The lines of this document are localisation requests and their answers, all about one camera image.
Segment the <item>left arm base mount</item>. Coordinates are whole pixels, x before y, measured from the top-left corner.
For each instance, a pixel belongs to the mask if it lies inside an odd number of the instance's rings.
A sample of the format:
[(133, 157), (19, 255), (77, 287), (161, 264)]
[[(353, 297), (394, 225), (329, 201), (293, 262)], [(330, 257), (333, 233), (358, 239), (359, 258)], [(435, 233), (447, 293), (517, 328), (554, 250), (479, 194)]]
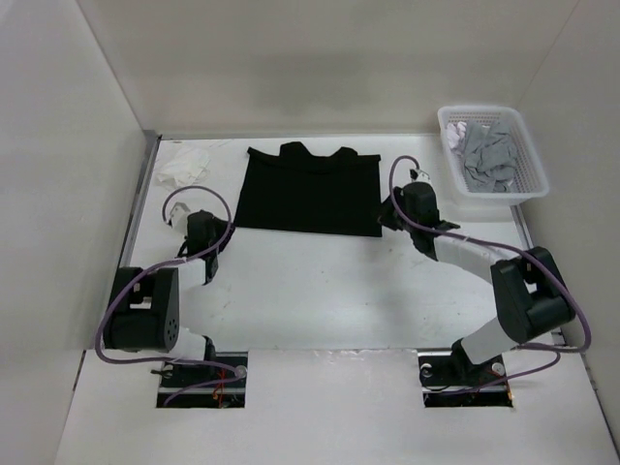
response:
[(233, 381), (233, 372), (220, 367), (164, 363), (152, 374), (159, 377), (159, 409), (242, 409), (247, 378)]

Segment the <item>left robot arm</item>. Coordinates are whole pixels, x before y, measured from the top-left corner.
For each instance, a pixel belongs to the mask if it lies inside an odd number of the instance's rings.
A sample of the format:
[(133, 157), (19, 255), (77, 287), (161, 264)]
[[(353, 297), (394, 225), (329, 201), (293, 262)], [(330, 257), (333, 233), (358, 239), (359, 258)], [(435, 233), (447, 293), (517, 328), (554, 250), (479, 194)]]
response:
[(117, 269), (96, 350), (107, 362), (104, 350), (154, 352), (149, 360), (184, 363), (186, 377), (203, 387), (217, 375), (215, 348), (210, 338), (181, 325), (180, 295), (213, 281), (234, 225), (204, 210), (181, 223), (184, 240), (174, 259), (149, 269)]

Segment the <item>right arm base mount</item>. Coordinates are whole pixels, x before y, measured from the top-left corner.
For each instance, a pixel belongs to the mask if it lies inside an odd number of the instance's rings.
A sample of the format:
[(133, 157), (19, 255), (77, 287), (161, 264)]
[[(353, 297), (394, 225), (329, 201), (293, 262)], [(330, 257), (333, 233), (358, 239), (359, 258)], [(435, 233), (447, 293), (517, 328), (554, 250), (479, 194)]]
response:
[(491, 382), (507, 375), (502, 356), (458, 374), (443, 353), (421, 353), (418, 356), (422, 402), (426, 408), (512, 407), (507, 381), (493, 386)]

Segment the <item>black tank top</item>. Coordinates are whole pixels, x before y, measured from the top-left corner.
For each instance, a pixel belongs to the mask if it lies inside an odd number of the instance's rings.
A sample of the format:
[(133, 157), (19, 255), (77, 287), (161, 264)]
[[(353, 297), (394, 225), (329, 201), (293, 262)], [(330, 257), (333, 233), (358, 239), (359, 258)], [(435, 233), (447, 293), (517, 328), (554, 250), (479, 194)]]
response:
[(234, 224), (294, 233), (380, 237), (379, 154), (317, 156), (300, 141), (271, 155), (250, 147)]

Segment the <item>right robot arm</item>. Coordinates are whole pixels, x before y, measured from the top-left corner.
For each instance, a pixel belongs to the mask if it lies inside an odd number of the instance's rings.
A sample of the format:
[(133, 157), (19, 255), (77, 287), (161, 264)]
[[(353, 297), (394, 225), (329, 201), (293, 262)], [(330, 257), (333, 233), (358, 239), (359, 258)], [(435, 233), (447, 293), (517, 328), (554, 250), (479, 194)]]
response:
[(538, 349), (536, 338), (576, 316), (548, 250), (522, 251), (457, 233), (456, 224), (441, 219), (435, 192), (426, 182), (391, 188), (378, 222), (407, 233), (428, 259), (457, 266), (492, 287), (495, 317), (456, 340), (448, 356), (422, 362), (420, 379), (429, 386), (472, 383), (503, 353)]

